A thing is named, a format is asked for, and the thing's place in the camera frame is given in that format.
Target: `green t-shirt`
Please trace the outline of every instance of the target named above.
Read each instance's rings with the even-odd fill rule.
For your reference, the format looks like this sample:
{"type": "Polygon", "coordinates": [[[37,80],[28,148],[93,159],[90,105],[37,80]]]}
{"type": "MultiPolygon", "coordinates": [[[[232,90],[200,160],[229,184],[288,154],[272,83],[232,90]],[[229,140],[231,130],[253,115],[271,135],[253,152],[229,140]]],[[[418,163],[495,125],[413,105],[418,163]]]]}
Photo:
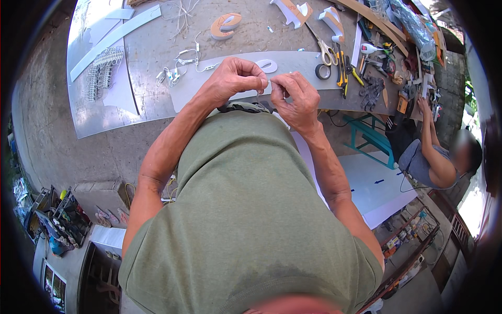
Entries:
{"type": "Polygon", "coordinates": [[[285,125],[233,111],[207,118],[190,140],[176,202],[135,235],[119,282],[147,313],[241,314],[288,292],[354,313],[382,275],[317,194],[285,125]]]}

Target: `gray glove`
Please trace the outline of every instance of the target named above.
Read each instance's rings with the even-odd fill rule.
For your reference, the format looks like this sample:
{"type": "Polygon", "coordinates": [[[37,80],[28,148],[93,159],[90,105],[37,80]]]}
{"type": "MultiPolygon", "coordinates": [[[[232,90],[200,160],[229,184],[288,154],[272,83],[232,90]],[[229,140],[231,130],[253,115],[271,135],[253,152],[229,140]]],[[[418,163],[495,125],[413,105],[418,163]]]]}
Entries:
{"type": "Polygon", "coordinates": [[[362,99],[361,108],[366,112],[372,112],[380,97],[380,92],[384,89],[384,79],[368,76],[366,81],[368,84],[359,92],[359,96],[364,97],[362,99]]]}

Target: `man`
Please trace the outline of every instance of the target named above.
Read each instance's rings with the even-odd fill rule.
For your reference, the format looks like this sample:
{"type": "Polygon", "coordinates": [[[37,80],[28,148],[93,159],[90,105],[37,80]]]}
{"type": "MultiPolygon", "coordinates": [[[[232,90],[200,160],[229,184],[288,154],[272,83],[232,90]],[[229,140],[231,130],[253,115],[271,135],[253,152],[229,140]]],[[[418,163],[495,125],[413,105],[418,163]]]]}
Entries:
{"type": "Polygon", "coordinates": [[[237,92],[268,85],[255,63],[225,59],[140,168],[119,282],[145,312],[354,313],[378,288],[384,258],[317,121],[319,94],[298,72],[271,82],[272,103],[309,145],[329,210],[275,116],[206,119],[237,92]],[[176,202],[163,206],[177,164],[176,202]]]}
{"type": "Polygon", "coordinates": [[[483,158],[481,145],[471,132],[459,130],[450,150],[442,148],[427,100],[419,98],[417,105],[424,117],[421,139],[415,136],[417,127],[413,120],[407,120],[402,128],[396,129],[393,117],[382,116],[387,120],[385,135],[394,160],[401,171],[426,186],[451,188],[462,175],[475,173],[479,168],[483,158]]]}

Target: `scissors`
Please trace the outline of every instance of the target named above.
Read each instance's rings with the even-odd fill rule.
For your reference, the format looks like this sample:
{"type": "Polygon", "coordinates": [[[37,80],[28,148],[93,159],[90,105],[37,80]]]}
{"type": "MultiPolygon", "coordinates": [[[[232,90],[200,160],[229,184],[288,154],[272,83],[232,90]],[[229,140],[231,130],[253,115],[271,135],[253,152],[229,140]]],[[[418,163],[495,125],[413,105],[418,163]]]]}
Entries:
{"type": "Polygon", "coordinates": [[[315,38],[317,39],[317,44],[321,48],[322,63],[326,66],[330,66],[332,63],[334,65],[338,65],[338,59],[336,58],[336,53],[334,52],[333,48],[326,45],[324,41],[319,38],[319,36],[314,32],[314,30],[310,27],[310,25],[307,22],[305,22],[305,24],[307,25],[307,28],[315,36],[315,38]]]}

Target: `teal chair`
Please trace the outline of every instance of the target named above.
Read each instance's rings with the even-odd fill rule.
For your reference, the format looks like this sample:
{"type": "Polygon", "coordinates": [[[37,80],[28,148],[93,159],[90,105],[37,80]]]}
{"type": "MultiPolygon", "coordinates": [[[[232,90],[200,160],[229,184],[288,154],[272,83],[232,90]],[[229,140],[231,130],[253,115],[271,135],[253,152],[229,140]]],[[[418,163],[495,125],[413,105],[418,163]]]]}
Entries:
{"type": "Polygon", "coordinates": [[[389,140],[387,139],[387,137],[385,135],[383,135],[383,134],[379,133],[377,130],[375,130],[375,123],[376,122],[380,123],[382,126],[385,127],[385,124],[382,121],[380,121],[380,119],[373,116],[372,114],[367,114],[367,115],[362,116],[360,118],[353,118],[353,117],[349,117],[347,115],[343,115],[343,120],[345,122],[347,122],[347,124],[350,125],[350,130],[351,130],[350,144],[343,143],[345,146],[350,147],[353,150],[368,156],[369,158],[373,159],[376,162],[381,163],[382,165],[384,165],[385,167],[387,167],[389,169],[392,169],[392,170],[396,169],[396,167],[394,166],[394,163],[395,163],[394,155],[392,154],[391,144],[390,144],[389,140]],[[369,125],[371,125],[371,127],[368,124],[362,122],[366,119],[371,119],[371,123],[369,121],[365,121],[369,125]],[[355,135],[356,135],[357,131],[361,132],[362,138],[366,140],[365,143],[363,143],[359,146],[355,145],[355,135]],[[373,157],[373,156],[369,155],[368,153],[365,153],[364,151],[361,150],[361,148],[363,148],[364,146],[369,145],[369,144],[380,149],[389,157],[389,160],[387,161],[387,163],[385,163],[381,160],[378,160],[375,157],[373,157]]]}

